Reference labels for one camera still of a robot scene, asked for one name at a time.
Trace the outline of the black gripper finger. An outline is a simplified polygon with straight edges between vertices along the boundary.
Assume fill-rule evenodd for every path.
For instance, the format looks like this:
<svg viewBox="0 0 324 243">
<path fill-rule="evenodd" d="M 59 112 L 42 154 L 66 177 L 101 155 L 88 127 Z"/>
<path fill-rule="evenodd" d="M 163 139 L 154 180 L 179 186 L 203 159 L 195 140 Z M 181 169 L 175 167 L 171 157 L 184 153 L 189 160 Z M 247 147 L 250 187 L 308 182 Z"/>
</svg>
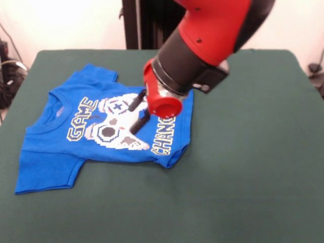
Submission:
<svg viewBox="0 0 324 243">
<path fill-rule="evenodd" d="M 134 111 L 143 102 L 145 97 L 146 97 L 146 89 L 143 89 L 133 100 L 133 102 L 129 105 L 128 110 Z"/>
<path fill-rule="evenodd" d="M 150 120 L 150 113 L 148 110 L 144 111 L 144 116 L 136 120 L 136 122 L 130 127 L 132 134 L 137 134 Z"/>
</svg>

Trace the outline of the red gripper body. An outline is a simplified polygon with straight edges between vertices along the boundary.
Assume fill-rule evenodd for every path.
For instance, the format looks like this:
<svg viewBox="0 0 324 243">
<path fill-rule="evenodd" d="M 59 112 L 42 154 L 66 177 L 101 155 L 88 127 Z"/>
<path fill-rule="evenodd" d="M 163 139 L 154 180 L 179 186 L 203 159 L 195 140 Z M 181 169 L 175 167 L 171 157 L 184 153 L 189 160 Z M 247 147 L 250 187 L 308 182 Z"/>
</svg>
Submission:
<svg viewBox="0 0 324 243">
<path fill-rule="evenodd" d="M 172 118 L 182 111 L 182 98 L 168 91 L 160 82 L 153 70 L 153 59 L 144 66 L 143 79 L 146 87 L 146 100 L 150 114 L 160 118 Z"/>
</svg>

